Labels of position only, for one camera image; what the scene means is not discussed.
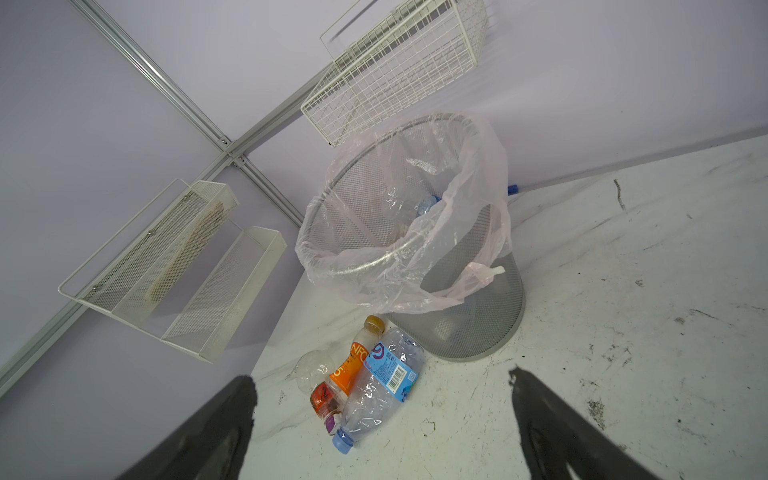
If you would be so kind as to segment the crushed bottle blue label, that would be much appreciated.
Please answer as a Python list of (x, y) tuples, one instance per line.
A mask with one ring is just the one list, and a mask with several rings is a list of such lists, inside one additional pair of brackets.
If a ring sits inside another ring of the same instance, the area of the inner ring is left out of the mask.
[(368, 354), (341, 412), (334, 447), (349, 453), (388, 423), (406, 401), (426, 361), (424, 349), (402, 329), (389, 329)]

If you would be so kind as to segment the clear bottle white cap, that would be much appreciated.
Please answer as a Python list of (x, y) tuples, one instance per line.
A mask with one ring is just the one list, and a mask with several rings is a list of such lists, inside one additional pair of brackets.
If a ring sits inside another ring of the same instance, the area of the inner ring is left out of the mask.
[(416, 216), (422, 216), (425, 215), (432, 207), (434, 207), (437, 203), (441, 201), (441, 198), (433, 195), (433, 194), (427, 194), (425, 195), (421, 200), (416, 202)]

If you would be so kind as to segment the crushed clear round bottle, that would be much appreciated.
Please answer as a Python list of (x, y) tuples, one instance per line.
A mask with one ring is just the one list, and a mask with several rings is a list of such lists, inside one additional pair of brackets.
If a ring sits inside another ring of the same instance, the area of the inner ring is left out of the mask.
[(294, 379), (304, 395), (310, 395), (334, 370), (333, 359), (327, 350), (313, 350), (304, 354), (294, 368)]

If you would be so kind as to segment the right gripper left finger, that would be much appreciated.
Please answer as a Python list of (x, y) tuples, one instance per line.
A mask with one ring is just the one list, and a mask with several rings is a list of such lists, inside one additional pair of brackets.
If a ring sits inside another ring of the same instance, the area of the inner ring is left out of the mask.
[(122, 479), (237, 479), (258, 403), (252, 377), (230, 381)]

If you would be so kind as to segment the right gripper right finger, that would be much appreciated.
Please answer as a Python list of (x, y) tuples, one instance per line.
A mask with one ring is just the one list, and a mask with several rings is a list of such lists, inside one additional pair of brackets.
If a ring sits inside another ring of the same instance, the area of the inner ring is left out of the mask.
[(529, 371), (509, 371), (524, 459), (533, 479), (653, 479)]

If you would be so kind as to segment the orange label juice bottle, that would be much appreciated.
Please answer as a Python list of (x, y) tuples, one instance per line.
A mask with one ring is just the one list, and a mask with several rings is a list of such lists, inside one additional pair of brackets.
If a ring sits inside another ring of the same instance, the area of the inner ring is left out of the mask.
[(386, 325), (381, 318), (375, 315), (368, 316), (362, 329), (353, 338), (349, 355), (328, 377), (328, 385), (342, 401), (347, 400), (366, 357), (379, 342), (385, 329)]

